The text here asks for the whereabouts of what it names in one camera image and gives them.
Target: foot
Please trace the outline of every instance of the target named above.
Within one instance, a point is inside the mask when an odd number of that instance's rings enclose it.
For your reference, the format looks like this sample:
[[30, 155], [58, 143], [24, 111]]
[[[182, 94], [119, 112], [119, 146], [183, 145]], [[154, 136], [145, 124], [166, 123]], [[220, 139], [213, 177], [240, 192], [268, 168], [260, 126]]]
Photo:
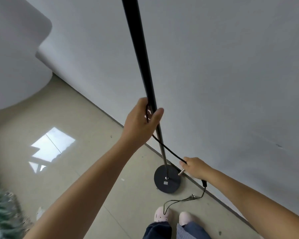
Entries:
[[183, 211], [179, 214], [179, 224], [181, 226], [187, 225], [191, 221], [194, 221], [194, 217], [191, 213]]
[[167, 221], [168, 223], [171, 223], [172, 219], [172, 211], [171, 209], [167, 209], [165, 215], [164, 215], [164, 209], [163, 206], [159, 207], [154, 216], [154, 222], [162, 222]]

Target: hand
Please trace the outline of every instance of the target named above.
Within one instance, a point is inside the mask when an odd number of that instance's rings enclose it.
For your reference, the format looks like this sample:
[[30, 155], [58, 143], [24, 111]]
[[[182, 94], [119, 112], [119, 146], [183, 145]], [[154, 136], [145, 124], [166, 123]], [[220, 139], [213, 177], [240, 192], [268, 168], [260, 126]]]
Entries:
[[208, 176], [213, 170], [212, 167], [207, 165], [203, 160], [199, 158], [188, 158], [184, 157], [184, 160], [187, 162], [184, 163], [179, 161], [179, 164], [185, 169], [190, 175], [197, 179], [202, 179], [208, 181]]
[[138, 100], [136, 106], [126, 118], [121, 136], [122, 140], [128, 141], [132, 146], [136, 146], [136, 149], [140, 148], [150, 139], [164, 113], [164, 109], [159, 108], [153, 115], [148, 115], [149, 122], [147, 122], [145, 117], [146, 105], [146, 97]]

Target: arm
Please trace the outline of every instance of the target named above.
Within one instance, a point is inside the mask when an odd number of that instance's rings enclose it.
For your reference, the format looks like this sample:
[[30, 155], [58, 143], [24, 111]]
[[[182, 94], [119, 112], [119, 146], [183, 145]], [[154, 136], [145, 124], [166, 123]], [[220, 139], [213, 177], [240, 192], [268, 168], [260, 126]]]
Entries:
[[144, 115], [147, 98], [139, 99], [129, 113], [120, 140], [43, 214], [24, 239], [83, 238], [130, 157], [156, 129], [164, 110], [149, 123]]
[[265, 239], [299, 239], [299, 216], [254, 189], [212, 169], [199, 158], [181, 166], [198, 179], [207, 180], [223, 193]]

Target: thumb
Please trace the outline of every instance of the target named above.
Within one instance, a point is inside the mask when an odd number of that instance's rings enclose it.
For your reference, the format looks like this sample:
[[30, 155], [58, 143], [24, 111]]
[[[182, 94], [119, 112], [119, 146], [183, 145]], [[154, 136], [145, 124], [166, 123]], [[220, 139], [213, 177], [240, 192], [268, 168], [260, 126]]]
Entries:
[[182, 162], [182, 161], [179, 161], [179, 164], [180, 164], [180, 165], [182, 166], [182, 168], [185, 169], [185, 170], [187, 170], [187, 169], [189, 168], [189, 166], [188, 166], [186, 163]]
[[151, 127], [156, 128], [157, 125], [159, 124], [160, 120], [162, 119], [164, 113], [164, 109], [163, 108], [158, 108], [156, 110], [156, 112], [154, 112], [154, 114], [152, 115], [151, 120], [149, 121], [149, 124]]

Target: forearm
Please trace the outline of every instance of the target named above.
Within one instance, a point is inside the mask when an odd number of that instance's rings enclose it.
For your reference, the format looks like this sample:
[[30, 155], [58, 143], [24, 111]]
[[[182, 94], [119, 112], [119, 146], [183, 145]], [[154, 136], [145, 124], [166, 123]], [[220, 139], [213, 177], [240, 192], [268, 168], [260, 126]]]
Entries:
[[25, 239], [83, 238], [137, 148], [120, 140], [59, 197]]
[[266, 239], [299, 239], [299, 216], [263, 194], [212, 169], [208, 182], [219, 189]]

